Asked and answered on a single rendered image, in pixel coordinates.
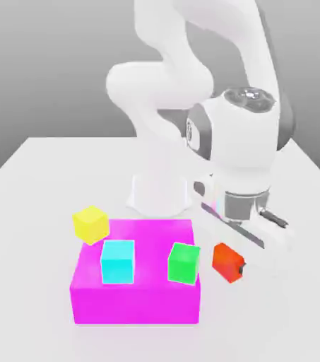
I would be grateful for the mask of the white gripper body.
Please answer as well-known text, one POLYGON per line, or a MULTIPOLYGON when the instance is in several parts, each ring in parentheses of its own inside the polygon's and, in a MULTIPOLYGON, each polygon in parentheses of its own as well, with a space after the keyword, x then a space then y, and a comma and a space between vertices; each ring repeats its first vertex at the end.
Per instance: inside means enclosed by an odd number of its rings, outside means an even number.
POLYGON ((209 215, 216 240, 243 256, 282 256, 290 249, 288 223, 256 202, 231 205, 229 217, 204 202, 201 208, 209 215))

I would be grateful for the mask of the small red cube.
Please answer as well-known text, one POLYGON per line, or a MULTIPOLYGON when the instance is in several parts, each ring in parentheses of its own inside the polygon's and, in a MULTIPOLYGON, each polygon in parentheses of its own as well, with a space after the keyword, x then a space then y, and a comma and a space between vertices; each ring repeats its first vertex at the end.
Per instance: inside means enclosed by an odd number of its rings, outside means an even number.
POLYGON ((238 277, 238 261, 242 257, 225 243, 217 244, 213 249, 212 266, 224 279, 233 283, 238 277))

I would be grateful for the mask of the small green cube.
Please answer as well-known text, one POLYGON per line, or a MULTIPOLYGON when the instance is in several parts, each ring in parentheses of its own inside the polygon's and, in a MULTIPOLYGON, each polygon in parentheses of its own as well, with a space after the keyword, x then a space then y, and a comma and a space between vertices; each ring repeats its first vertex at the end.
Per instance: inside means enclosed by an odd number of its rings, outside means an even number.
POLYGON ((169 281, 194 285, 198 277, 200 247, 174 243, 167 259, 169 281))

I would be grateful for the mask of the small cyan cube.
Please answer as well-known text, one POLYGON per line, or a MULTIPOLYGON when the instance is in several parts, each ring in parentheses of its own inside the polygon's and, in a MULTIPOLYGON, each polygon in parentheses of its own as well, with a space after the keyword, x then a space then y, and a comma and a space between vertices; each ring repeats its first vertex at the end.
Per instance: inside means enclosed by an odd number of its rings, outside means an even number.
POLYGON ((133 240, 104 241, 100 257, 103 284, 132 284, 135 263, 133 240))

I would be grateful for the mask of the small yellow cube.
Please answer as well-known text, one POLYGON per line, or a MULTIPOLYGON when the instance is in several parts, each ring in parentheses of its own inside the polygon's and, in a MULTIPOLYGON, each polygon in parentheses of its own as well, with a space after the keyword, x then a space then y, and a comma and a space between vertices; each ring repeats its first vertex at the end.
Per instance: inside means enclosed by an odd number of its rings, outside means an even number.
POLYGON ((93 245, 109 235, 108 215, 96 206, 76 212, 72 218, 76 237, 87 245, 93 245))

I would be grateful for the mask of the large magenta box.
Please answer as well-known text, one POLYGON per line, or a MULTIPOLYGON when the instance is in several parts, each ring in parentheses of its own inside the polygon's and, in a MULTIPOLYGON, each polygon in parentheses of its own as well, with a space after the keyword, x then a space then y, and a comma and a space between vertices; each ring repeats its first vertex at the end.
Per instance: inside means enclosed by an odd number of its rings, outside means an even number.
POLYGON ((70 284, 77 325, 196 324, 201 284, 167 278, 168 257, 175 242, 194 244, 189 219, 112 219, 110 240, 135 242, 132 284, 104 284, 100 256, 103 242, 83 244, 70 284))

